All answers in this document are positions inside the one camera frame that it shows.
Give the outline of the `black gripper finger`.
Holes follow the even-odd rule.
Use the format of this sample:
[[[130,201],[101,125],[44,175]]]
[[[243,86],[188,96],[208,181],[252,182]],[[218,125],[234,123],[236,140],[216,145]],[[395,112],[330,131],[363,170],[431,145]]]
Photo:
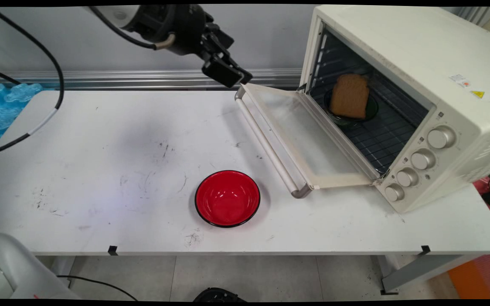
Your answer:
[[[243,81],[243,71],[229,53],[233,43],[234,39],[224,32],[204,33],[202,37],[202,72],[228,88]]]
[[[214,23],[209,24],[209,77],[222,85],[247,84],[252,74],[241,68],[230,56],[233,38]]]

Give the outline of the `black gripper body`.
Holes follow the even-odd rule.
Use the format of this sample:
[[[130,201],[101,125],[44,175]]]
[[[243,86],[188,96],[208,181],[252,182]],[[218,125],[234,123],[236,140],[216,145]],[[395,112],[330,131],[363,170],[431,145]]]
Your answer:
[[[138,33],[151,43],[162,43],[175,35],[169,51],[179,56],[199,55],[202,34],[214,18],[199,5],[141,5],[126,25],[126,31]]]

